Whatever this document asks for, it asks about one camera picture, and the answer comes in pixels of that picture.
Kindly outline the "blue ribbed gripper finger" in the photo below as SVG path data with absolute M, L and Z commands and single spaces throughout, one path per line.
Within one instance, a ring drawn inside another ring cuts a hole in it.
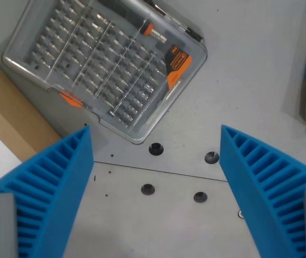
M 19 257 L 62 257 L 94 165 L 88 126 L 0 178 L 16 204 Z
M 306 257 L 306 165 L 221 126 L 220 165 L 261 257 Z

